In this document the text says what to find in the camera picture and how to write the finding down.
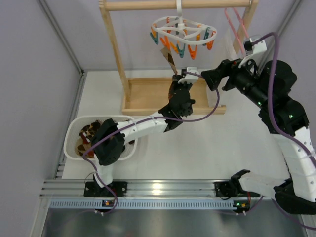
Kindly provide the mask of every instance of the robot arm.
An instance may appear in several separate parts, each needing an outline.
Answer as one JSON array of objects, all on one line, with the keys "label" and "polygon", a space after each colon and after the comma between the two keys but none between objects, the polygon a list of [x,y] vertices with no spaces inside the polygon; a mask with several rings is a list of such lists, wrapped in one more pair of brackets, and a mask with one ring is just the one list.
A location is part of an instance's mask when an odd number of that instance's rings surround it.
[{"label": "robot arm", "polygon": [[[316,169],[309,155],[295,142],[279,135],[269,119],[267,95],[271,62],[265,65],[261,74],[257,73],[253,60],[247,61],[244,66],[240,66],[240,63],[241,59],[224,60],[218,68],[201,74],[212,91],[218,88],[222,78],[229,76],[223,90],[236,88],[260,108],[259,117],[278,142],[291,178],[274,179],[242,170],[231,177],[228,185],[218,186],[221,194],[235,197],[246,191],[255,192],[276,200],[288,213],[316,214]],[[275,119],[281,130],[296,138],[314,154],[305,110],[299,102],[288,96],[296,79],[288,64],[277,62],[273,90]]]},{"label": "robot arm", "polygon": [[[196,74],[198,73],[197,68],[193,67],[188,67],[186,71]],[[197,80],[197,76],[185,75],[184,73],[181,75],[174,75],[172,77],[172,84],[168,95],[169,103],[157,112],[136,120],[114,122],[112,119],[108,119],[103,122],[91,141],[92,145],[95,145],[107,135],[128,125],[134,124],[130,128],[124,129],[112,136],[94,149],[94,156],[97,160],[97,172],[106,185],[113,181],[113,164],[119,159],[121,153],[124,151],[125,144],[153,133],[168,132],[182,124],[180,121],[153,119],[154,117],[180,119],[181,117],[186,117],[193,113],[192,104],[195,103],[195,100],[190,98],[189,91],[193,83]],[[146,118],[148,118],[148,121],[139,124],[137,123]],[[99,179],[94,178],[94,183],[98,188],[104,188],[104,185],[102,185]]]}]

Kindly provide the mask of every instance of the plastic basket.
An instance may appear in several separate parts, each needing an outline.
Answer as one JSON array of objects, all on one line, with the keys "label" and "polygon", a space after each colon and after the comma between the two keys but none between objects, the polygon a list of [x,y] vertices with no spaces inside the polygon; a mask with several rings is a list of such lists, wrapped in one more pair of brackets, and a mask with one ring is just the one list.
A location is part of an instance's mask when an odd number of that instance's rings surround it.
[{"label": "plastic basket", "polygon": [[[127,120],[133,120],[134,118],[130,116],[125,116],[125,115],[81,116],[81,117],[76,118],[69,125],[68,131],[65,137],[64,153],[66,157],[73,160],[83,160],[82,157],[77,155],[75,152],[76,142],[79,139],[80,131],[82,130],[84,126],[91,124],[95,122],[96,120],[104,122],[107,119],[113,119],[114,121],[122,122],[122,121],[127,121]],[[135,140],[134,144],[127,143],[125,145],[124,152],[121,154],[118,160],[126,160],[130,158],[134,154],[136,146],[137,146],[137,139]]]}]

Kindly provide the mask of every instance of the white wall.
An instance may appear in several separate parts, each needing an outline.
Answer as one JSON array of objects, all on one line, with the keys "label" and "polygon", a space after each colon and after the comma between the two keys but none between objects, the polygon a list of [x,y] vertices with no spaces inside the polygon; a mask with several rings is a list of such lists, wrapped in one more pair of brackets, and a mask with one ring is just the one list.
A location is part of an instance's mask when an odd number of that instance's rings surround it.
[{"label": "white wall", "polygon": [[[100,14],[98,0],[46,0],[84,69],[116,69],[108,35]],[[276,30],[293,0],[259,0],[249,28],[251,35]],[[162,57],[161,43],[155,45],[149,36],[156,19],[176,15],[176,10],[111,12],[123,63],[126,68],[169,68]],[[185,18],[217,28],[219,40],[229,27],[222,8],[184,9]],[[209,68],[212,51],[199,50],[196,59],[186,53],[184,59],[174,56],[178,67],[191,64]]]},{"label": "white wall", "polygon": [[0,3],[0,236],[25,237],[79,80],[36,0]]},{"label": "white wall", "polygon": [[278,57],[279,60],[288,63],[297,75],[290,96],[305,108],[314,146],[316,145],[315,9],[315,0],[303,1],[281,37]]}]

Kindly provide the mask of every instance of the brown cloth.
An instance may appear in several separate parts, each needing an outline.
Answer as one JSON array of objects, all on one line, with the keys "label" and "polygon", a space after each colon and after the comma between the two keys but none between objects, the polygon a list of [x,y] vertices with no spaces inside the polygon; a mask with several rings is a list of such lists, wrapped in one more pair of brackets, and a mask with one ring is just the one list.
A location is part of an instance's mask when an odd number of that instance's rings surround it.
[{"label": "brown cloth", "polygon": [[162,52],[163,56],[165,57],[165,59],[170,64],[174,74],[177,75],[178,72],[177,72],[176,66],[174,65],[174,61],[173,61],[173,58],[172,58],[172,55],[171,55],[171,51],[167,47],[165,47],[165,48],[163,48],[161,50],[161,52]]},{"label": "brown cloth", "polygon": [[[96,120],[90,125],[83,127],[80,131],[80,138],[76,143],[76,154],[79,156],[83,156],[83,154],[91,148],[91,140],[94,137],[95,133],[101,126],[101,121]],[[91,151],[87,154],[87,158],[94,158],[94,152]]]}]

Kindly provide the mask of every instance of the brown item in basket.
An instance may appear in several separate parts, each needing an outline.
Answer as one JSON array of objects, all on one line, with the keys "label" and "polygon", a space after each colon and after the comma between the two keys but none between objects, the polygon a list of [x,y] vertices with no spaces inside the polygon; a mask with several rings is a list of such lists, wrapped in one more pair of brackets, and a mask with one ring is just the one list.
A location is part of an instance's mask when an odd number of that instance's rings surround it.
[{"label": "brown item in basket", "polygon": [[[75,152],[79,156],[83,156],[83,154],[91,148],[91,140],[94,137],[97,130],[100,128],[101,122],[96,120],[90,125],[83,127],[80,131],[80,138],[77,140]],[[91,151],[87,154],[87,158],[94,158],[94,152]]]}]

